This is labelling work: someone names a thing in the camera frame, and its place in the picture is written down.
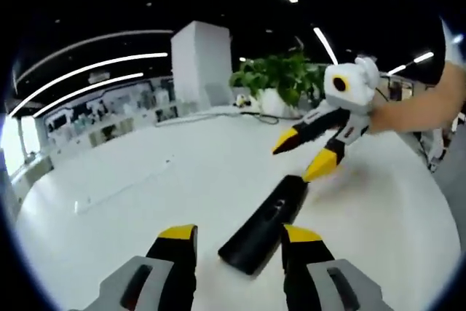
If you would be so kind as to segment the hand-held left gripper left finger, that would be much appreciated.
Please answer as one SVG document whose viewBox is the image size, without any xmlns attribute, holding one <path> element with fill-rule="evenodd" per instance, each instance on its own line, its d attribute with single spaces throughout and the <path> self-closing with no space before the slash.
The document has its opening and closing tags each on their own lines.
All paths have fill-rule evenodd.
<svg viewBox="0 0 466 311">
<path fill-rule="evenodd" d="M 190 310 L 197 288 L 197 225 L 158 234 L 145 256 L 134 256 L 99 287 L 86 310 Z"/>
</svg>

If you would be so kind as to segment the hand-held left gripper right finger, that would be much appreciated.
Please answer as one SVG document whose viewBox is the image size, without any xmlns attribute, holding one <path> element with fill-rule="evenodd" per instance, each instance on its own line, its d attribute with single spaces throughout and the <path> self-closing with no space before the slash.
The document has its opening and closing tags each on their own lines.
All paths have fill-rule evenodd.
<svg viewBox="0 0 466 311">
<path fill-rule="evenodd" d="M 334 258 L 312 230 L 285 224 L 281 247 L 289 310 L 391 309 L 381 287 L 348 260 Z"/>
</svg>

